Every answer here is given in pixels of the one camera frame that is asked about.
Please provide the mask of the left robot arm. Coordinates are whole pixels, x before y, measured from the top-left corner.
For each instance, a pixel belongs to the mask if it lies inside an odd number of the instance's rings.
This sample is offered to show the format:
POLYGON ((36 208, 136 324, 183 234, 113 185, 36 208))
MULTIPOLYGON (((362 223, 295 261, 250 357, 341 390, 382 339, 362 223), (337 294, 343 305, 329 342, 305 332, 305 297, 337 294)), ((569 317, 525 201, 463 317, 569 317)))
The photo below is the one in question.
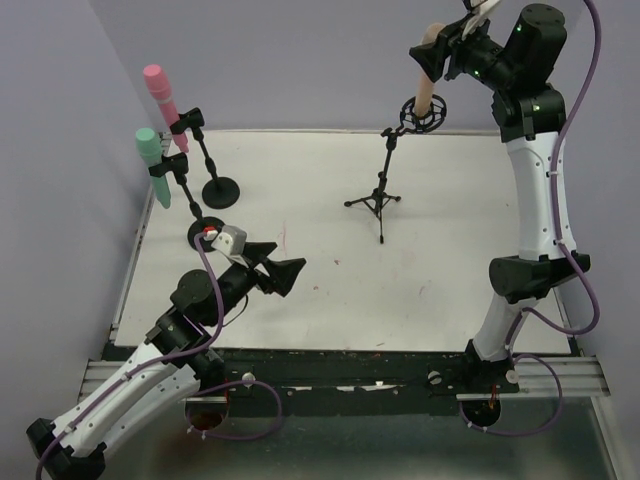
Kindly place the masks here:
POLYGON ((39 460, 35 476, 97 479, 107 459, 172 404, 236 387, 211 346, 225 315, 251 289, 286 296, 293 288, 306 261, 273 262, 268 256, 276 246, 248 243, 221 277, 209 264, 184 274, 171 308, 114 374, 67 413, 28 427, 39 460), (209 326, 214 333, 207 332, 209 326))

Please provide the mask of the peach toy microphone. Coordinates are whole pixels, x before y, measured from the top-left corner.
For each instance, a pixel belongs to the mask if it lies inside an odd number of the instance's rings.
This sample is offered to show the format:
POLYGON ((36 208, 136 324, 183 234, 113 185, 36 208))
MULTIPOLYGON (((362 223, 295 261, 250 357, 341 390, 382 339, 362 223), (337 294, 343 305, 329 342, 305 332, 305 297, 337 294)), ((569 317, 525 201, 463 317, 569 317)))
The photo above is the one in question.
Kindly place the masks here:
MULTIPOLYGON (((443 23, 431 24, 422 37, 421 45, 433 43, 437 39, 438 34, 444 28, 445 24, 443 23)), ((425 117, 430 111, 433 93, 434 82, 425 73, 422 73, 418 84, 414 106, 414 112, 418 118, 425 117)))

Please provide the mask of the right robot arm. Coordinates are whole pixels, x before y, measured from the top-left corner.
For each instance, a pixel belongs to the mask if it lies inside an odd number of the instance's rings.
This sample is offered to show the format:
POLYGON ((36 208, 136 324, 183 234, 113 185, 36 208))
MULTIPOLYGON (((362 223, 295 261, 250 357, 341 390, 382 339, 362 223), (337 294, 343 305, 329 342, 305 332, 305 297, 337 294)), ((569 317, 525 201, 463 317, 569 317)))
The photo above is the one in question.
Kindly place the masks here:
POLYGON ((430 114, 434 85, 467 74, 493 93, 492 115, 516 182, 519 246, 489 265, 494 295, 465 351, 464 378, 487 380, 510 366, 523 321, 554 288, 586 272, 568 219, 561 159, 569 121, 562 94, 548 81, 566 42, 565 18, 540 3, 525 6, 505 45, 489 36, 494 1, 468 1, 466 15, 431 25, 411 57, 423 75, 414 117, 430 114))

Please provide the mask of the black tripod mic stand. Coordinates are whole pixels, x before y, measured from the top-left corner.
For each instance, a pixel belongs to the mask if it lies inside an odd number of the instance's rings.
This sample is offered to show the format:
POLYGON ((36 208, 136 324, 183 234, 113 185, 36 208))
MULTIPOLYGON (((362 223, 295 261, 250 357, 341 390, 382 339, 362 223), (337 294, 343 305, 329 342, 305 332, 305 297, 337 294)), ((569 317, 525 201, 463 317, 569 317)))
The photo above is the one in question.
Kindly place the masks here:
POLYGON ((386 192, 387 182, 388 182, 388 170, 390 167, 390 162, 392 158, 392 154, 397 146, 397 140, 399 137, 399 133, 397 130, 389 127, 385 129, 381 134, 381 137, 386 139, 385 148, 386 148, 386 157, 383 168, 378 172, 378 184, 372 190, 372 193, 366 197, 361 197, 354 200, 347 200, 343 203, 343 205, 347 208, 352 207, 354 205, 363 204, 367 207, 367 209, 374 215, 379 224, 379 243, 383 244, 384 239, 384 229, 383 229, 383 210, 385 206, 390 201, 400 202, 401 196, 390 195, 386 192))

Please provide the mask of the pink toy microphone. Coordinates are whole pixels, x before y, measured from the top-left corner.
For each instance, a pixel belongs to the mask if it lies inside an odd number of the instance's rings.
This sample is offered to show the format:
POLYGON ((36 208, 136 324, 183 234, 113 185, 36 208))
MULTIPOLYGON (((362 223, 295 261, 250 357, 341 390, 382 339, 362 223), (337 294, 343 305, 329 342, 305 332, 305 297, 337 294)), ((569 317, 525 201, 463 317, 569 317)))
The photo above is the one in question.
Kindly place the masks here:
POLYGON ((174 133, 171 127, 180 120, 180 115, 173 100, 173 91, 168 76, 158 64, 150 64, 143 69, 144 81, 148 92, 156 101, 165 120, 172 139, 179 150, 189 152, 188 139, 185 133, 174 133))

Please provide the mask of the black round-base mic stand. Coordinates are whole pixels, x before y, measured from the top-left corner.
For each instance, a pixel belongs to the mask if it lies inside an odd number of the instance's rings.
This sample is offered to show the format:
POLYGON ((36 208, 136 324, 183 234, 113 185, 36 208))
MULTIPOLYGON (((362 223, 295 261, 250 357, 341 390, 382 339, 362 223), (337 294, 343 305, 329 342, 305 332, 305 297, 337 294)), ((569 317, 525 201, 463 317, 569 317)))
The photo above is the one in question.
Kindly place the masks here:
POLYGON ((184 153, 187 152, 188 147, 188 141, 184 139, 185 132, 191 131, 194 140, 201 149, 206 170, 211 177, 203 187, 202 199, 212 209, 227 209, 239 200, 240 188, 233 179, 218 174, 215 161, 209 154, 205 143, 202 130, 204 126, 205 120, 201 110, 193 108, 186 113, 178 114, 178 119, 169 126, 169 129, 174 143, 184 153))

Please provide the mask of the teal toy microphone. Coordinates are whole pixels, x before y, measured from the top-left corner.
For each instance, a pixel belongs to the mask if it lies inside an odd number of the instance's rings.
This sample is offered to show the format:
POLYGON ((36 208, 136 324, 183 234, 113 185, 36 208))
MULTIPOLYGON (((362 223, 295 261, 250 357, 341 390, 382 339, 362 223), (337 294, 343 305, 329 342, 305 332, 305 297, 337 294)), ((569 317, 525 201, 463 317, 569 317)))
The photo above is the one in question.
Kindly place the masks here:
POLYGON ((161 168, 163 148, 158 133, 151 128, 140 128, 135 134, 136 149, 145 163, 151 178, 151 184, 160 205, 168 209, 171 206, 166 172, 161 168))

